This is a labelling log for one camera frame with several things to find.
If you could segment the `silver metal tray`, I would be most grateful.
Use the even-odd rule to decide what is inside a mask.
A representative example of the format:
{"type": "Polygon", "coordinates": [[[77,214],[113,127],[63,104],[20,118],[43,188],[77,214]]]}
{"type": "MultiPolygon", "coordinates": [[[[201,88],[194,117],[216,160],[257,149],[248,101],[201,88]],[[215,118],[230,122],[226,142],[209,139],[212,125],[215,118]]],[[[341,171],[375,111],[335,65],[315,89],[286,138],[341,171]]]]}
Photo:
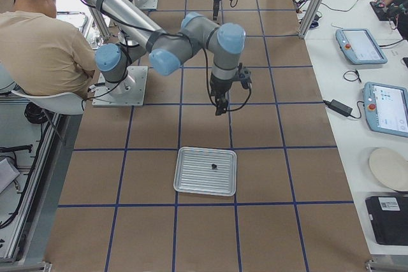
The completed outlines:
{"type": "Polygon", "coordinates": [[[182,147],[178,151],[173,187],[177,192],[233,196],[237,182],[237,155],[232,150],[182,147]],[[217,165],[212,170],[211,164],[217,165]]]}

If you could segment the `black power adapter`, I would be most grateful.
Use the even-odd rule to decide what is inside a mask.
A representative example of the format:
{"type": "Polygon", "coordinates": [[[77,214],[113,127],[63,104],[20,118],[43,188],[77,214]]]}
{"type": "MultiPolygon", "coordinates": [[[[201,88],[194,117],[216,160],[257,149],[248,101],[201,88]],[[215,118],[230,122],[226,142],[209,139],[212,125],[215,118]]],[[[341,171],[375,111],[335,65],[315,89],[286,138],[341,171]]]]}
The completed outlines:
{"type": "Polygon", "coordinates": [[[351,116],[351,112],[352,112],[352,108],[335,100],[332,99],[331,101],[328,100],[324,100],[323,103],[326,105],[326,107],[328,107],[329,109],[345,116],[345,117],[350,117],[351,116]]]}

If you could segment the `upper teach pendant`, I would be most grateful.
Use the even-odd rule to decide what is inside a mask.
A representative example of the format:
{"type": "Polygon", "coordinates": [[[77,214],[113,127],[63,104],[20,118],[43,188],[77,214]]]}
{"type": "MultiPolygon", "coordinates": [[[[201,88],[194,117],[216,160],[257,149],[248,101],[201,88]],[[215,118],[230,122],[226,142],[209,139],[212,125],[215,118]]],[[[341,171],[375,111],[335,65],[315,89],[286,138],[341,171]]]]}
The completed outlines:
{"type": "Polygon", "coordinates": [[[351,64],[386,64],[388,62],[368,29],[337,29],[335,39],[351,64]]]}

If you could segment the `teach pendant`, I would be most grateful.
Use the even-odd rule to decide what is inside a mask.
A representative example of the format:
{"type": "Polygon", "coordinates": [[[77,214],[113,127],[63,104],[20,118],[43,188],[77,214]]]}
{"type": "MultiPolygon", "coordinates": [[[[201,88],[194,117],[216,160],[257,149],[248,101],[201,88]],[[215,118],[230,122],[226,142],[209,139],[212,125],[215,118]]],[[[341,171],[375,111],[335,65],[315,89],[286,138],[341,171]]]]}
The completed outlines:
{"type": "Polygon", "coordinates": [[[372,131],[407,137],[407,89],[367,82],[363,101],[365,118],[372,131]]]}
{"type": "Polygon", "coordinates": [[[386,64],[388,62],[368,29],[337,29],[335,39],[351,64],[386,64]]]}

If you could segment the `white chair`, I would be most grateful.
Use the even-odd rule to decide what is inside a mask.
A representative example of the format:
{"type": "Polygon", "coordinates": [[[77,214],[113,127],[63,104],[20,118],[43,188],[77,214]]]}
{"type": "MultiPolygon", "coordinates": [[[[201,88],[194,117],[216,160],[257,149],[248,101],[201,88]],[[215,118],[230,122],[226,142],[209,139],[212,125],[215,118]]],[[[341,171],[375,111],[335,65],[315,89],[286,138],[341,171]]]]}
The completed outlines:
{"type": "Polygon", "coordinates": [[[30,100],[32,103],[44,110],[48,123],[52,126],[53,130],[64,145],[66,144],[66,141],[57,130],[47,111],[61,115],[82,115],[86,106],[85,100],[72,92],[64,92],[51,96],[31,96],[20,89],[12,90],[11,93],[30,100]]]}

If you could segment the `lower teach pendant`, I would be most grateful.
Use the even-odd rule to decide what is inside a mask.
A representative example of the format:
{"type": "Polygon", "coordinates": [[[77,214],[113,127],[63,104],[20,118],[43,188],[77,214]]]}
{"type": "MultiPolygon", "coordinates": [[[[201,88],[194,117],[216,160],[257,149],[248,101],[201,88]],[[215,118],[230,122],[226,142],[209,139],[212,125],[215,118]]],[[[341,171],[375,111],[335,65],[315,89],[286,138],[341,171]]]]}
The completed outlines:
{"type": "Polygon", "coordinates": [[[372,131],[407,137],[407,89],[367,82],[363,101],[365,118],[372,131]]]}

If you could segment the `seated person in beige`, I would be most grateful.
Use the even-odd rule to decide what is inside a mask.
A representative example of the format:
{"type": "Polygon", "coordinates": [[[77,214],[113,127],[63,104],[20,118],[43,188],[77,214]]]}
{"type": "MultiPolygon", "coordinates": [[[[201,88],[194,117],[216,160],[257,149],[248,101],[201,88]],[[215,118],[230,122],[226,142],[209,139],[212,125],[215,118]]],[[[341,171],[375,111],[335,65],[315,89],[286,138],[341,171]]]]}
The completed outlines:
{"type": "Polygon", "coordinates": [[[72,92],[87,98],[94,52],[72,24],[57,19],[56,0],[13,0],[1,14],[1,62],[32,96],[72,92]]]}

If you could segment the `beige round plate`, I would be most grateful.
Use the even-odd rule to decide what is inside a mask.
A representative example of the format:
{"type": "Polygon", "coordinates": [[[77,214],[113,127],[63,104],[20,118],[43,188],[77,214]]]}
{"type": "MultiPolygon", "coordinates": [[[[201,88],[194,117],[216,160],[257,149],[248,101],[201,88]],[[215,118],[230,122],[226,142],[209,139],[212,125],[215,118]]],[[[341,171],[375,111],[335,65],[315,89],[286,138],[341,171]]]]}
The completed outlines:
{"type": "Polygon", "coordinates": [[[369,168],[387,188],[407,192],[407,160],[389,148],[377,148],[369,157],[369,168]]]}

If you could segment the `black laptop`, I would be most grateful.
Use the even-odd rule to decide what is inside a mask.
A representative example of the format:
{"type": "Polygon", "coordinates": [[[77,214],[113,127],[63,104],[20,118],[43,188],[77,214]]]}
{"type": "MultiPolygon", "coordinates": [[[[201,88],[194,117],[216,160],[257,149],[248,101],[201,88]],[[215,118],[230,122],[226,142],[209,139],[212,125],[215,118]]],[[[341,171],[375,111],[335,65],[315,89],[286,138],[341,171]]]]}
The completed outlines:
{"type": "Polygon", "coordinates": [[[407,197],[372,196],[365,204],[376,242],[407,246],[407,197]]]}

